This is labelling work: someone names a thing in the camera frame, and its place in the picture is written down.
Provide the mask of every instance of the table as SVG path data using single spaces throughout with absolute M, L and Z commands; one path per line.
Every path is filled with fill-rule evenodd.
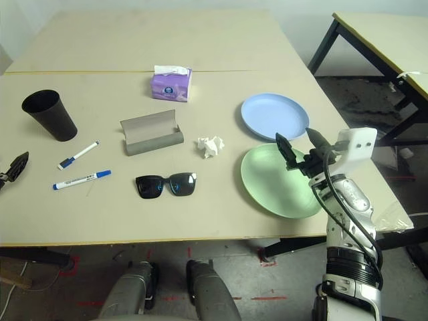
M 171 23 L 173 12 L 181 28 Z M 62 14 L 0 78 L 0 106 L 4 106 L 0 109 L 0 146 L 7 146 L 1 149 L 1 169 L 23 151 L 30 153 L 19 179 L 1 191 L 2 250 L 325 235 L 325 213 L 301 220 L 282 219 L 247 194 L 240 177 L 241 160 L 249 149 L 266 141 L 245 127 L 239 109 L 256 93 L 284 94 L 305 107 L 311 127 L 330 142 L 346 128 L 343 119 L 265 11 L 210 10 L 192 15 L 185 11 L 186 19 L 179 14 L 183 11 L 173 12 Z M 160 18 L 163 24 L 159 27 L 155 21 Z M 153 32 L 144 32 L 144 26 Z M 195 71 L 188 103 L 150 97 L 152 72 L 148 70 L 154 64 L 171 63 Z M 60 93 L 78 127 L 77 137 L 69 142 L 55 141 L 21 110 L 28 94 L 46 88 Z M 176 110 L 185 143 L 126 156 L 120 120 L 169 109 Z M 224 139 L 225 150 L 205 160 L 195 141 L 214 135 Z M 64 171 L 56 169 L 65 157 L 97 139 L 101 141 L 97 149 Z M 304 152 L 312 148 L 306 136 L 293 145 Z M 103 169 L 112 170 L 112 175 L 61 191 L 51 188 L 53 183 Z M 181 171 L 198 175 L 191 196 L 174 197 L 168 190 L 158 199 L 138 196 L 135 177 Z M 351 177 L 372 199 L 377 227 L 394 228 L 382 225 L 385 217 L 394 226 L 395 219 L 411 226 L 372 162 L 363 164 Z M 68 264 L 64 256 L 55 261 Z
M 312 74 L 341 35 L 392 82 L 405 98 L 396 105 L 404 108 L 410 102 L 418 111 L 377 141 L 377 146 L 428 144 L 424 139 L 397 139 L 416 123 L 428 122 L 428 17 L 387 15 L 381 13 L 333 13 L 334 21 L 318 47 L 308 68 Z M 397 78 L 402 72 L 408 74 Z
M 292 50 L 267 10 L 72 11 L 56 15 L 16 72 L 276 70 Z
M 324 235 L 325 213 L 301 220 L 280 219 L 251 199 L 240 177 L 244 154 L 263 143 L 243 125 L 239 115 L 243 100 L 254 93 L 279 92 L 297 100 L 307 109 L 311 126 L 330 142 L 346 128 L 313 77 L 300 70 L 287 76 L 273 72 L 196 72 L 188 103 L 153 100 L 146 90 L 149 73 L 2 77 L 0 103 L 6 108 L 0 128 L 7 133 L 0 136 L 0 146 L 7 146 L 2 148 L 2 159 L 11 161 L 26 150 L 30 156 L 19 179 L 1 191 L 1 245 Z M 72 140 L 54 140 L 21 110 L 22 100 L 42 88 L 60 93 L 79 130 Z M 171 108 L 176 110 L 185 143 L 126 156 L 119 121 Z M 203 159 L 195 141 L 214 135 L 224 139 L 225 150 L 218 157 Z M 63 171 L 56 168 L 94 140 L 101 142 L 95 150 Z M 311 148 L 307 137 L 293 141 L 293 145 L 303 151 Z M 53 183 L 105 169 L 112 175 L 60 191 L 52 189 Z M 175 197 L 166 190 L 153 200 L 138 196 L 135 177 L 183 171 L 197 173 L 193 195 Z M 409 220 L 372 162 L 351 176 L 372 199 L 375 217 L 395 205 L 395 213 Z

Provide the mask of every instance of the wall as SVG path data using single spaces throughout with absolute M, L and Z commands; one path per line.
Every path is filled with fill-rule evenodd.
M 282 30 L 308 63 L 333 11 L 382 12 L 428 16 L 427 0 L 0 0 L 3 36 L 0 43 L 16 59 L 50 17 L 60 10 L 87 9 L 269 9 Z M 377 71 L 343 39 L 322 64 L 322 75 L 374 75 Z

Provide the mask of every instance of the black cup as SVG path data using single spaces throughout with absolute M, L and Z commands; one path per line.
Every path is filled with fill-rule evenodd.
M 40 90 L 31 94 L 23 101 L 22 110 L 60 142 L 70 140 L 78 133 L 55 90 Z

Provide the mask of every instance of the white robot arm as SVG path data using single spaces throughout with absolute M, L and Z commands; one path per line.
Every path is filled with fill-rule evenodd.
M 286 138 L 276 142 L 287 169 L 300 169 L 329 215 L 327 266 L 322 291 L 316 298 L 313 321 L 381 320 L 382 253 L 376 244 L 370 200 L 345 174 L 371 157 L 377 131 L 354 128 L 340 131 L 330 145 L 317 131 L 306 129 L 315 148 L 297 163 Z

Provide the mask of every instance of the green plate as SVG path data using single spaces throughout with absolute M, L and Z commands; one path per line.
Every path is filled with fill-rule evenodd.
M 297 161 L 303 153 L 293 149 Z M 243 158 L 241 176 L 248 193 L 265 209 L 282 217 L 302 219 L 321 209 L 308 185 L 309 178 L 298 169 L 287 171 L 276 144 L 251 149 Z

